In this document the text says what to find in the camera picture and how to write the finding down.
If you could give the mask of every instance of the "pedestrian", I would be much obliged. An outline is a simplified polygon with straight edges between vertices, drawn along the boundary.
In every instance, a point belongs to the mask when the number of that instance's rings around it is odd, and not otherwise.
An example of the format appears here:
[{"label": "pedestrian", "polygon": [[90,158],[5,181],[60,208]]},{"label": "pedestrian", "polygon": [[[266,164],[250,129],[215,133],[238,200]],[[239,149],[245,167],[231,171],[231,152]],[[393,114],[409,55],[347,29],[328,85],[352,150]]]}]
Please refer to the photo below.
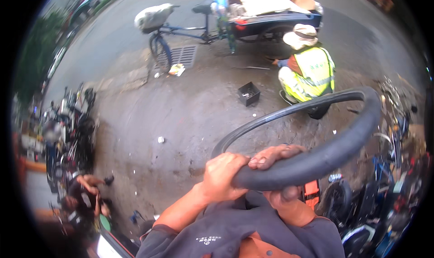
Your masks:
[{"label": "pedestrian", "polygon": [[276,160],[305,150],[282,144],[251,159],[230,152],[211,159],[203,182],[167,208],[142,236],[136,257],[344,257],[338,229],[297,198],[298,187],[261,193],[231,186],[247,164],[268,169]]},{"label": "pedestrian", "polygon": [[314,27],[303,24],[296,24],[292,32],[283,35],[293,54],[289,59],[275,59],[273,65],[281,67],[278,78],[283,90],[279,94],[289,104],[305,102],[335,89],[335,64],[316,36]]},{"label": "pedestrian", "polygon": [[111,185],[115,177],[112,175],[104,180],[96,178],[94,175],[78,175],[71,182],[66,195],[62,201],[62,208],[72,212],[76,210],[80,216],[89,221],[103,214],[110,217],[108,205],[110,199],[102,199],[98,185]]}]

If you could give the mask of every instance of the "yellow safety vest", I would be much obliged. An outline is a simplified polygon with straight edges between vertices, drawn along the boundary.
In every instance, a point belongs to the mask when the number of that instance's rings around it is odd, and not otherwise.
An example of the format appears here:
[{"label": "yellow safety vest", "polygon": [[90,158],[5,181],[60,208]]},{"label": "yellow safety vest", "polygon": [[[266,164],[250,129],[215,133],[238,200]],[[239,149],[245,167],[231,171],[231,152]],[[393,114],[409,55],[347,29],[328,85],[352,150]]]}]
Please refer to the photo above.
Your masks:
[{"label": "yellow safety vest", "polygon": [[294,77],[298,82],[288,91],[289,94],[305,102],[320,96],[328,84],[334,90],[333,68],[335,65],[326,49],[314,47],[295,54],[294,57],[303,76],[294,72]]}]

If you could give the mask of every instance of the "concrete ground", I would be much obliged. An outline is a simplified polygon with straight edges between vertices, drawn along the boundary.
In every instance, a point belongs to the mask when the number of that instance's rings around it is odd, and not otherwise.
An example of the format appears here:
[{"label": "concrete ground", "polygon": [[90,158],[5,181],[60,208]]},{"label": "concrete ground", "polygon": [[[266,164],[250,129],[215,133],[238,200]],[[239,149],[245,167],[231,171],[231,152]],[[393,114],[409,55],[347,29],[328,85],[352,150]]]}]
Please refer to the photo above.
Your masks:
[{"label": "concrete ground", "polygon": [[[198,45],[194,66],[182,76],[154,78],[151,73],[147,78],[148,36],[133,27],[134,16],[145,7],[171,2],[182,5],[169,17],[172,25],[199,26],[203,16],[190,8],[201,1],[116,1],[77,36],[47,91],[47,103],[60,101],[65,85],[76,88],[85,81],[97,91],[94,170],[99,177],[115,175],[113,185],[101,192],[113,200],[113,219],[127,236],[138,230],[128,220],[133,210],[151,219],[201,180],[204,164],[222,137],[255,119],[253,114],[258,118],[287,106],[277,94],[277,67],[258,56],[255,45],[240,43],[235,55],[225,41]],[[425,68],[404,33],[365,0],[317,1],[325,7],[318,37],[335,61],[336,90],[360,85],[378,89],[376,81],[387,76],[423,114],[419,102]],[[165,39],[171,48],[198,44],[188,38]],[[231,68],[246,60],[249,66],[271,70]],[[236,92],[250,81],[261,97],[245,107]],[[361,108],[358,102],[334,104],[322,120],[293,114],[258,127],[228,150],[252,156],[284,142],[318,146],[355,118],[346,111],[348,106]],[[158,143],[159,136],[166,142]],[[375,145],[362,156],[374,152]],[[355,188],[370,175],[369,166],[361,167],[357,159],[349,159],[340,170]]]}]

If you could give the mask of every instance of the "tricycle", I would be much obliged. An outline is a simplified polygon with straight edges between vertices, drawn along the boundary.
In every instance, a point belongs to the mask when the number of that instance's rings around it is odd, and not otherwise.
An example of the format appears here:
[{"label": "tricycle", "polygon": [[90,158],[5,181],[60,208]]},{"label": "tricycle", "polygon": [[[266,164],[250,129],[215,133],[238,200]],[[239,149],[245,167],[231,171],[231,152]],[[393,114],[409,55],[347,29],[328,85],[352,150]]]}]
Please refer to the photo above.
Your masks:
[{"label": "tricycle", "polygon": [[[256,43],[258,50],[264,53],[266,48],[270,48],[269,44],[283,43],[283,35],[290,32],[298,23],[312,25],[317,31],[323,25],[321,21],[323,8],[314,0],[309,0],[309,10],[306,9],[306,3],[303,4],[305,9],[296,5],[298,0],[278,0],[280,3],[268,0],[268,6],[263,5],[264,0],[223,0],[223,6],[219,6],[216,1],[218,2],[218,0],[208,0],[192,8],[194,13],[202,13],[205,16],[205,26],[202,27],[169,25],[165,22],[167,17],[174,11],[174,8],[179,7],[171,4],[146,8],[136,16],[135,26],[145,34],[153,33],[149,38],[149,48],[160,71],[169,72],[173,63],[171,49],[163,38],[163,34],[198,38],[203,41],[203,44],[211,44],[218,39],[227,38],[232,53],[235,52],[235,40]],[[153,19],[146,15],[158,14],[161,12],[161,7],[165,7],[163,11],[166,10],[160,15],[163,23],[155,27],[146,27],[146,22],[152,22],[149,20]],[[211,14],[217,18],[217,30],[212,32],[209,31],[209,15]],[[203,34],[193,35],[179,32],[179,30],[203,30]]]}]

